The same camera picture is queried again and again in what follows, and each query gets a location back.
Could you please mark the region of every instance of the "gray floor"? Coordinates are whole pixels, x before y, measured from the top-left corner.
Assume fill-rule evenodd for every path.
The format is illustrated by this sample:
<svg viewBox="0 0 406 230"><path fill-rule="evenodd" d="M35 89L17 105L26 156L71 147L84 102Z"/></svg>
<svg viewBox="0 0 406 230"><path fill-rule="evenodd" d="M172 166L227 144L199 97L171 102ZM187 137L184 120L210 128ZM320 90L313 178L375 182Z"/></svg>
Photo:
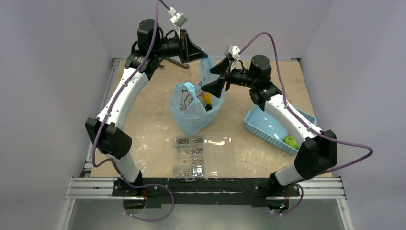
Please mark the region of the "gray floor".
<svg viewBox="0 0 406 230"><path fill-rule="evenodd" d="M337 202L303 200L294 212L271 216L266 208L232 205L176 205L166 219L147 223L123 215L122 200L77 200L69 230L344 230ZM158 218L169 209L138 214Z"/></svg>

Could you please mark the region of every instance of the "clear plastic storage box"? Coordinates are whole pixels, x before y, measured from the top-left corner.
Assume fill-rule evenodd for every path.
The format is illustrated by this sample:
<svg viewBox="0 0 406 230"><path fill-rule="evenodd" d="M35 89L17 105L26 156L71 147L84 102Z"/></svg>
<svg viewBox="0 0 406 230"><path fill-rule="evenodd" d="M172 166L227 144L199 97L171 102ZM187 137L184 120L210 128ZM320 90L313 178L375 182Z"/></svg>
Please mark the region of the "clear plastic storage box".
<svg viewBox="0 0 406 230"><path fill-rule="evenodd" d="M175 177L235 177L231 137L216 135L177 136Z"/></svg>

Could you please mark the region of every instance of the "aluminum frame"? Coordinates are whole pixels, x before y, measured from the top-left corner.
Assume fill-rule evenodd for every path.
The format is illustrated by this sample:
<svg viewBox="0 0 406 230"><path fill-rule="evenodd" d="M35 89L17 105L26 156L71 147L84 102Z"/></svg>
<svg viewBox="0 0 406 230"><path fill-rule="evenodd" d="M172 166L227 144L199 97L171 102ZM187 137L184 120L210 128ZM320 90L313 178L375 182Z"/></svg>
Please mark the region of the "aluminum frame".
<svg viewBox="0 0 406 230"><path fill-rule="evenodd" d="M108 80L106 92L104 94L101 108L107 103L113 94L114 79L119 69L121 58L114 58L112 69ZM90 142L86 161L83 167L84 172L91 172L91 147ZM122 199L122 200L142 200L143 197L116 197L112 196L113 180L115 178L72 178L69 184L62 216L58 224L58 230L67 230L72 218L72 210L77 199ZM313 178L299 183L303 188L303 199L335 199L340 212L345 230L354 230L350 212L346 202L344 186L341 178ZM267 197L267 200L283 200L284 197Z"/></svg>

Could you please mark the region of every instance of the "white wall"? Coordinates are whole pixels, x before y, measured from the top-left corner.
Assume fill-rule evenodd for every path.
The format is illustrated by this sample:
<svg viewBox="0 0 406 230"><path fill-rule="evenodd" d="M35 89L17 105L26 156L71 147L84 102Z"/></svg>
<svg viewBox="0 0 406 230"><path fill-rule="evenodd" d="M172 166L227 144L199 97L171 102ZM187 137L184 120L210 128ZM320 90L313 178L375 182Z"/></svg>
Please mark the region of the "white wall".
<svg viewBox="0 0 406 230"><path fill-rule="evenodd" d="M341 170L358 230L406 225L406 1L335 0L301 66L322 128L371 145ZM365 154L339 146L339 164Z"/></svg>
<svg viewBox="0 0 406 230"><path fill-rule="evenodd" d="M109 63L82 1L1 1L0 229L56 229Z"/></svg>
<svg viewBox="0 0 406 230"><path fill-rule="evenodd" d="M154 18L156 0L83 0L107 51L127 58L137 39L138 24ZM229 44L242 48L254 35L268 31L278 45L279 58L300 58L316 34L333 0L165 0L188 16L184 28L191 40L214 58L223 58ZM158 22L164 33L172 29L160 5ZM273 59L267 37L244 52Z"/></svg>

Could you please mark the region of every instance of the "robotic arm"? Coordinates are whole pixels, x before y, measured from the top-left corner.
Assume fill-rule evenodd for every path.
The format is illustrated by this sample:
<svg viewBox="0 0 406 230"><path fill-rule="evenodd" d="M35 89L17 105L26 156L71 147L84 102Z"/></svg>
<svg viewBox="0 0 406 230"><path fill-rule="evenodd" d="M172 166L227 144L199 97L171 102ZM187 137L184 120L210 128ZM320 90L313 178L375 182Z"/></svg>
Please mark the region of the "robotic arm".
<svg viewBox="0 0 406 230"><path fill-rule="evenodd" d="M190 40L187 31L180 29L187 19L184 14L174 11L173 8L171 8L169 13L173 16L171 21L175 29L177 29L175 30L176 35L173 38L167 38L169 33L164 37L163 32L161 32L161 34L157 33L156 39L152 41L154 20L143 20L137 30L138 41L133 44L131 54L126 60L126 69L123 72L123 77L118 87L115 89L107 105L97 115L96 119L89 117L85 124L92 143L96 145L101 153L114 160L115 165L122 175L129 182L133 183L133 185L142 185L142 174L135 166L131 155L128 154L132 139L123 132L123 129L135 99L148 84L163 58L178 56L182 63L187 63L207 57L207 54ZM126 80L134 73L135 69L141 65L151 43L153 43L153 50L148 60L140 71L131 78L131 81L126 84ZM115 100L114 98L123 85L124 89ZM110 114L108 114L108 108L113 101L115 101L115 103L113 104ZM109 117L101 130L97 143L95 143L96 134L101 126L101 120L105 115L109 115Z"/></svg>
<svg viewBox="0 0 406 230"><path fill-rule="evenodd" d="M232 45L226 49L226 58L210 69L210 72L218 74L219 78L202 86L202 90L220 97L224 85L226 85L226 91L231 84L249 87L253 103L278 120L300 146L294 163L272 173L266 189L271 192L280 191L294 182L311 179L335 166L337 144L310 132L287 110L281 90L270 81L269 59L263 55L255 55L251 59L249 69L236 69L239 51L238 47ZM290 108L306 120L294 107L290 106ZM323 131L314 125L312 129L320 130L321 134L336 139L336 135L331 130Z"/></svg>

